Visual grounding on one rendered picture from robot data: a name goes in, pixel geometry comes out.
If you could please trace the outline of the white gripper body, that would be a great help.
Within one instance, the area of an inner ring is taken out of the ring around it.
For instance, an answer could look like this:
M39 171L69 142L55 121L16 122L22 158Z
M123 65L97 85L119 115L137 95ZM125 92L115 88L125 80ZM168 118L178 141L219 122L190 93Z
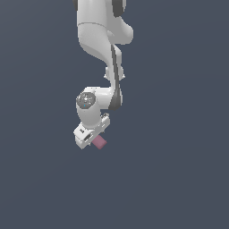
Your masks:
M108 113L104 113L101 116L100 124L98 125L98 127L94 128L94 129L87 129L82 125L82 123L80 123L79 126L73 131L76 144L81 149L84 149L87 146L90 146L91 144L93 144L92 141L98 135L105 132L105 129L109 124L110 124L110 118L109 118Z

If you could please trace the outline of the small pink block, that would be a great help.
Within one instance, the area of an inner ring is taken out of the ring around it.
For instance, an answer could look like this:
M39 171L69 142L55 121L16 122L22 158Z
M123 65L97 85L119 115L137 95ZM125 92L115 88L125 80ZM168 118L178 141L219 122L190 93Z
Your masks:
M98 148L98 149L102 149L106 144L107 141L104 140L100 135L98 135L93 141L92 143Z

